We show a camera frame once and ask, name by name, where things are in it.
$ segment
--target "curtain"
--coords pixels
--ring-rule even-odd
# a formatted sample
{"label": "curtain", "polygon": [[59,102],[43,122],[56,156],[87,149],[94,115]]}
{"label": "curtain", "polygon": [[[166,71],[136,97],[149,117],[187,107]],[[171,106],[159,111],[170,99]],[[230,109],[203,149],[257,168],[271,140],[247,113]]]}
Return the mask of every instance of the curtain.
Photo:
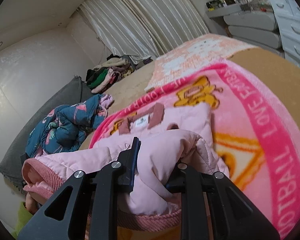
{"label": "curtain", "polygon": [[190,0],[85,0],[80,8],[114,54],[134,61],[209,32]]}

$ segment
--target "tan bed sheet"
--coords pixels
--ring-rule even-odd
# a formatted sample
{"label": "tan bed sheet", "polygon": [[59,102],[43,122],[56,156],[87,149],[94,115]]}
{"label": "tan bed sheet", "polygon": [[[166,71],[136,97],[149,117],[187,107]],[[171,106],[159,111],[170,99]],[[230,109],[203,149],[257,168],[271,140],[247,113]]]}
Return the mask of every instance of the tan bed sheet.
{"label": "tan bed sheet", "polygon": [[[247,49],[237,52],[229,60],[255,74],[286,106],[300,129],[300,68],[289,61],[263,49]],[[145,65],[130,76],[109,88],[106,93],[114,97],[109,114],[121,110],[145,94],[154,71],[154,62]],[[80,149],[86,149],[90,134]]]}

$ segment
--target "gray pillow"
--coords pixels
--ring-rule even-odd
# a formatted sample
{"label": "gray pillow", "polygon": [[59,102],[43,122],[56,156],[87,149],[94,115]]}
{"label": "gray pillow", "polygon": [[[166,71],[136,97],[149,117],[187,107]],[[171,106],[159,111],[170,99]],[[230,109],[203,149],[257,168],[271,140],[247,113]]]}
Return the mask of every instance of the gray pillow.
{"label": "gray pillow", "polygon": [[50,98],[27,122],[21,132],[10,145],[0,163],[0,172],[8,178],[19,190],[23,191],[21,174],[21,155],[25,153],[29,134],[36,125],[55,107],[60,105],[74,105],[89,99],[93,94],[81,77],[74,77],[67,85]]}

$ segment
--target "green garment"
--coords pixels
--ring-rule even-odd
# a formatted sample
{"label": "green garment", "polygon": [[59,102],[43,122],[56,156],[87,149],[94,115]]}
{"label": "green garment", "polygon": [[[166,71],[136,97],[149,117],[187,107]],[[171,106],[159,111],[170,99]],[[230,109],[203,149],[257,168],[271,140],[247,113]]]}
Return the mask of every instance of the green garment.
{"label": "green garment", "polygon": [[14,231],[11,233],[15,239],[17,239],[21,229],[26,225],[26,223],[28,223],[30,218],[33,217],[33,215],[26,209],[25,204],[25,202],[20,203],[17,224]]}
{"label": "green garment", "polygon": [[90,89],[94,89],[95,87],[97,87],[98,85],[100,85],[103,80],[105,80],[106,75],[108,74],[109,69],[106,68],[98,77],[95,81],[93,81],[90,85],[88,85],[88,87]]}

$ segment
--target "pile of clothes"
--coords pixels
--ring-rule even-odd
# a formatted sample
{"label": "pile of clothes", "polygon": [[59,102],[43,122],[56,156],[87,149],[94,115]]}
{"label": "pile of clothes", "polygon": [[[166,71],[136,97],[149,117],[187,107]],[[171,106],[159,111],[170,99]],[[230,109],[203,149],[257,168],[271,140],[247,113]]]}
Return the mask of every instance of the pile of clothes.
{"label": "pile of clothes", "polygon": [[103,93],[133,71],[128,59],[112,57],[105,63],[87,71],[87,86],[93,94]]}
{"label": "pile of clothes", "polygon": [[87,101],[53,109],[30,133],[27,157],[37,154],[74,152],[79,149],[88,134],[107,117],[107,109],[113,102],[111,95],[94,95]]}

